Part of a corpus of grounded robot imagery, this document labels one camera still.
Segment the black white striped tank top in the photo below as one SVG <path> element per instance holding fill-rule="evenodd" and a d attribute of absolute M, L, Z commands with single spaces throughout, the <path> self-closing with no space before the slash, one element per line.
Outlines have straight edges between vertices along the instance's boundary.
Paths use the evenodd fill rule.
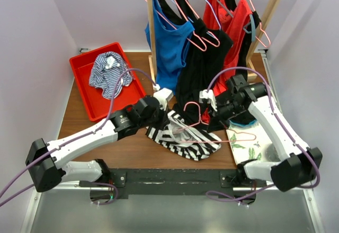
<path fill-rule="evenodd" d="M 190 160 L 208 158 L 221 148 L 221 139 L 195 127 L 188 127 L 174 110 L 167 113 L 169 124 L 162 130 L 148 127 L 146 136 L 169 151 Z"/>

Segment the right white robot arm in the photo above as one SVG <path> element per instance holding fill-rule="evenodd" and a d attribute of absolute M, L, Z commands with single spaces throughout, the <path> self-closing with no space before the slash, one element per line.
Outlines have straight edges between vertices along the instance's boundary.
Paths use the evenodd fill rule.
<path fill-rule="evenodd" d="M 277 108 L 267 82 L 249 84 L 242 75 L 235 75 L 227 80 L 227 87 L 228 97 L 224 100 L 216 100 L 210 88 L 200 92 L 199 102 L 211 105 L 207 130 L 215 131 L 217 125 L 249 112 L 263 127 L 279 157 L 278 162 L 241 162 L 237 166 L 237 183 L 247 187 L 254 180 L 269 181 L 282 192 L 294 187 L 316 187 L 323 154 L 317 147 L 310 148 L 292 129 Z"/>

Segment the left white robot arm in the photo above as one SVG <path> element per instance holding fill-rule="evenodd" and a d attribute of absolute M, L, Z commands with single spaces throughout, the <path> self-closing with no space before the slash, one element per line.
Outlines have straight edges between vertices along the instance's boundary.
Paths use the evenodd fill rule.
<path fill-rule="evenodd" d="M 46 192 L 62 182 L 88 181 L 105 186 L 110 171 L 101 159 L 77 162 L 75 158 L 97 147 L 135 135 L 139 129 L 162 129 L 169 120 L 164 96 L 147 95 L 136 104 L 115 111 L 108 119 L 63 139 L 45 142 L 35 140 L 26 158 L 26 165 L 37 192 Z"/>

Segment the blue tank top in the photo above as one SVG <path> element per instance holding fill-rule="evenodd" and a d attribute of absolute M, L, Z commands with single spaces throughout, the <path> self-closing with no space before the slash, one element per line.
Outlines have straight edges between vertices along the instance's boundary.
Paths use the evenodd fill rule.
<path fill-rule="evenodd" d="M 161 88 L 175 92 L 176 84 L 182 69 L 186 66 L 186 56 L 194 31 L 192 23 L 183 19 L 172 22 L 177 27 L 173 29 L 156 11 L 163 12 L 159 0 L 153 0 L 154 30 L 156 43 L 157 76 L 156 83 Z"/>

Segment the black red tank top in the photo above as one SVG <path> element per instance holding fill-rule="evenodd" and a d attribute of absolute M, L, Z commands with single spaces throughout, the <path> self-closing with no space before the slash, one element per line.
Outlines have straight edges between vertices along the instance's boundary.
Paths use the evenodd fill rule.
<path fill-rule="evenodd" d="M 255 19 L 255 23 L 256 23 L 256 27 L 258 27 L 259 22 L 261 22 L 261 19 L 259 18 L 259 15 L 257 12 L 253 12 L 254 15 L 254 19 Z M 246 57 L 249 51 L 251 45 L 251 36 L 249 34 L 245 34 L 244 38 L 243 38 L 243 42 L 239 51 L 239 57 L 238 57 L 238 67 L 246 67 L 247 63 L 246 63 Z M 247 70 L 242 70 L 242 69 L 237 69 L 235 72 L 236 75 L 242 75 L 243 78 L 247 81 L 248 79 L 248 71 Z M 255 120 L 255 118 L 248 112 L 243 112 L 242 114 L 232 118 L 235 121 L 239 121 L 239 122 L 250 122 Z"/>

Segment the grey blue hanger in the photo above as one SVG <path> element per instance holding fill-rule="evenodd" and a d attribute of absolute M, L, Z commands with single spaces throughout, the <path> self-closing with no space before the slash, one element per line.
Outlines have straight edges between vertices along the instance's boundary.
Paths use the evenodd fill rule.
<path fill-rule="evenodd" d="M 250 10 L 247 0 L 225 0 L 224 3 L 222 3 L 221 0 L 217 0 L 217 4 L 222 7 L 231 18 L 234 18 L 236 12 L 239 13 L 240 5 L 243 4 L 245 9 L 249 11 L 247 14 L 248 21 L 243 25 L 243 30 L 251 36 L 251 42 L 256 40 L 256 23 L 253 11 Z"/>

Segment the floral pattern tray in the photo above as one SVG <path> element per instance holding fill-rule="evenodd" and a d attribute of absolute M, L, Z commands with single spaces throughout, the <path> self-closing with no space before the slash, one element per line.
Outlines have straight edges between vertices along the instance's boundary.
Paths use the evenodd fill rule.
<path fill-rule="evenodd" d="M 257 139 L 254 141 L 237 141 L 230 143 L 233 157 L 236 164 L 246 160 L 256 159 L 262 162 L 279 162 L 278 153 L 270 140 L 269 136 L 263 129 L 262 125 L 257 122 L 250 127 L 237 127 L 229 123 L 229 129 L 234 129 L 237 132 L 248 132 L 255 134 Z M 231 131 L 226 131 L 227 137 L 230 140 L 251 139 L 252 136 L 245 134 L 235 134 Z"/>

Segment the red plastic bin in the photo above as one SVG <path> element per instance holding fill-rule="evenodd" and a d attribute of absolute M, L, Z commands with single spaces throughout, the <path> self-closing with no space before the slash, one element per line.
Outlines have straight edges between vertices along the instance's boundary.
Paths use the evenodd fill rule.
<path fill-rule="evenodd" d="M 127 66 L 132 67 L 127 55 L 117 42 L 72 57 L 69 60 L 88 118 L 92 122 L 99 122 L 105 118 L 110 106 L 110 100 L 102 96 L 102 90 L 89 85 L 95 59 L 99 54 L 108 51 L 118 53 L 127 62 Z M 128 87 L 123 87 L 118 97 L 114 99 L 112 111 L 120 110 L 129 104 L 135 104 L 145 95 L 146 92 L 140 80 L 135 77 L 132 83 Z"/>

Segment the wooden clothes rack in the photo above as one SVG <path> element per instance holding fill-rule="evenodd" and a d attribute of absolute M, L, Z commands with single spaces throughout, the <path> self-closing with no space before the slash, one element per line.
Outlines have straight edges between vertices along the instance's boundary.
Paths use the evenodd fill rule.
<path fill-rule="evenodd" d="M 154 12 L 152 7 L 152 0 L 145 0 L 147 1 L 147 9 L 148 9 L 148 22 L 149 22 L 149 31 L 150 31 L 150 49 L 151 49 L 151 55 L 149 56 L 149 66 L 150 66 L 150 73 L 153 81 L 155 81 L 155 78 L 157 76 L 157 61 L 156 61 L 156 43 L 155 43 L 155 31 L 154 31 Z M 266 28 L 273 16 L 273 14 L 276 11 L 277 6 L 279 5 L 280 0 L 269 0 L 265 11 L 262 15 L 262 22 L 261 25 L 257 28 L 256 41 L 252 42 L 249 52 L 246 57 L 247 66 L 255 70 L 254 65 L 252 63 L 252 55 L 254 54 L 254 51 L 259 43 L 262 43 L 261 37 L 265 35 L 267 37 L 267 40 L 269 41 L 269 46 L 271 44 L 271 41 L 269 39 L 269 36 L 266 33 Z"/>

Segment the blue white striped shirt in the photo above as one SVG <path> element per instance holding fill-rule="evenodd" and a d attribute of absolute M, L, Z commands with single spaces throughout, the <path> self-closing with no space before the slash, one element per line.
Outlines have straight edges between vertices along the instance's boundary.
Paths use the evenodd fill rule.
<path fill-rule="evenodd" d="M 95 59 L 91 69 L 88 84 L 90 87 L 102 90 L 102 97 L 110 100 L 112 96 L 118 97 L 124 87 L 128 87 L 133 76 L 126 72 L 127 63 L 124 58 L 114 51 L 101 53 Z"/>

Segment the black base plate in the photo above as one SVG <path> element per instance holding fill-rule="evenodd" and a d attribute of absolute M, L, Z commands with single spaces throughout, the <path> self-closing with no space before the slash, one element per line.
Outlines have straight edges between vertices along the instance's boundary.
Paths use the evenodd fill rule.
<path fill-rule="evenodd" d="M 236 187 L 251 188 L 250 181 L 239 183 L 234 169 L 123 169 L 110 170 L 118 199 L 131 195 L 204 195 L 214 190 L 233 194 Z"/>

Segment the aluminium frame rail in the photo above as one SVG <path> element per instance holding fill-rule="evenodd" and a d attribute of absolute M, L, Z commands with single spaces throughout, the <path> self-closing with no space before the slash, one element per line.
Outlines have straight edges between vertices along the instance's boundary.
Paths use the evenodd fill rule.
<path fill-rule="evenodd" d="M 104 188 L 64 183 L 33 193 L 22 232 L 324 232 L 314 195 L 274 188 L 250 205 L 205 195 L 167 193 L 119 197 L 107 205 L 90 202 Z"/>

